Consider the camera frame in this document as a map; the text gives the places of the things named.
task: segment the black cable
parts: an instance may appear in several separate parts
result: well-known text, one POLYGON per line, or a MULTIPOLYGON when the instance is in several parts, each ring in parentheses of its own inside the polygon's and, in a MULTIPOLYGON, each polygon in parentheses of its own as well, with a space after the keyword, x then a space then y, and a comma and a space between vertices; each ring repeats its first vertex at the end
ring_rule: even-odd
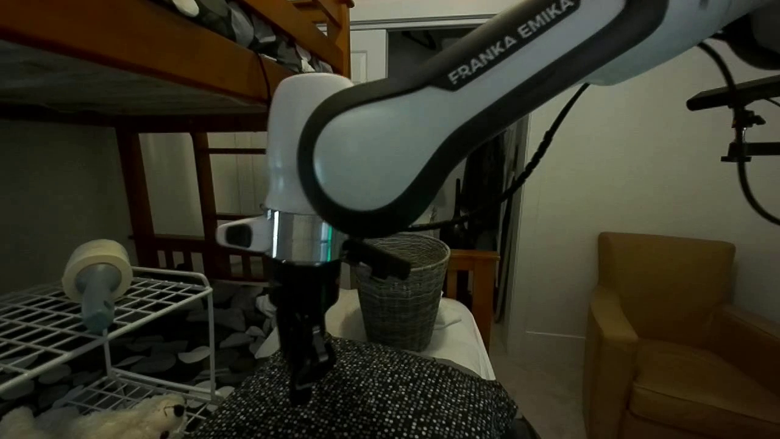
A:
POLYGON ((744 128, 747 128, 747 127, 738 121, 747 109, 744 109, 741 105, 737 105, 737 82, 735 82, 735 76, 731 76, 731 69, 727 66, 724 55, 718 53, 707 41, 699 41, 699 49, 703 49, 705 53, 709 53, 709 58, 718 64, 718 69, 721 71, 721 76, 724 76, 724 80, 727 80, 728 95, 731 95, 731 105, 728 105, 728 108, 731 108, 731 113, 735 113, 735 121, 731 121, 731 127, 735 127, 735 145, 738 148, 738 150, 737 150, 738 187, 741 187, 744 198, 749 199, 749 204, 752 204, 763 219, 769 219, 769 222, 774 222, 774 223, 780 223, 780 216, 775 216, 774 213, 769 213, 769 210, 759 203, 759 198, 753 194, 752 181, 749 181, 749 159, 747 159, 747 150, 744 150, 744 143, 747 143, 744 128))
POLYGON ((575 108, 575 102, 581 100, 581 95, 586 91, 588 91, 588 82, 581 84, 581 91, 566 102, 566 108, 559 113, 554 125, 546 128, 546 133, 544 133, 538 148, 533 150, 532 160, 525 166, 525 171, 512 181, 512 186, 499 198, 476 208, 468 215, 453 216, 453 219, 415 223, 415 227, 409 227, 409 232, 445 230, 445 227, 463 223, 463 222, 470 222, 470 219, 476 219, 481 215, 487 215, 487 213, 497 210, 505 199, 510 199, 532 178, 532 172, 541 164, 544 154, 552 148, 552 143, 557 138, 557 131, 562 128, 563 119, 568 117, 568 113, 575 108))

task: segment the white dish rack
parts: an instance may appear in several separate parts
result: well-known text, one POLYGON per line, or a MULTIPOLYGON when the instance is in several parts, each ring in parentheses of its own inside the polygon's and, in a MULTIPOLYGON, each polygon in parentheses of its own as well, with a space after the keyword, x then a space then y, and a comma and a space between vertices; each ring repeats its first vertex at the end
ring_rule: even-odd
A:
POLYGON ((114 306, 114 325, 104 337, 94 337, 80 321, 80 309, 58 284, 39 284, 0 297, 0 394, 53 370, 94 349, 104 350, 104 375, 95 382, 73 388, 57 406, 80 411, 126 406, 136 400, 181 393, 187 397, 185 422, 198 422, 218 406, 214 364, 214 300, 202 273, 134 269, 126 295, 114 306), (208 300, 211 381, 185 386, 117 367, 111 342, 129 334, 181 306, 208 300))

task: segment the basket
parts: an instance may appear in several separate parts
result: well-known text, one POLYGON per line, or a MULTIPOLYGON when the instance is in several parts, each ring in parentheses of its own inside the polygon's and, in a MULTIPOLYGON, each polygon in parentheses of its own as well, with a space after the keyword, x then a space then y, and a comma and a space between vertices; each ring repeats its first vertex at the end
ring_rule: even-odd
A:
POLYGON ((369 342, 421 350, 432 344, 451 248, 427 233, 396 233, 369 241, 413 263, 408 281, 374 278, 357 266, 357 284, 369 342))

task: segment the tan armchair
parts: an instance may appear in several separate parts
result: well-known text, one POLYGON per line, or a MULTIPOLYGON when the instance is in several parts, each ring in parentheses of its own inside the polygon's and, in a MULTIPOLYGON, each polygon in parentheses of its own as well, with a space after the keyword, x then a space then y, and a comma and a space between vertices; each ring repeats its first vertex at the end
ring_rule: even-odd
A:
POLYGON ((780 439, 780 331, 728 304, 735 245, 607 232, 598 248, 591 439, 780 439))

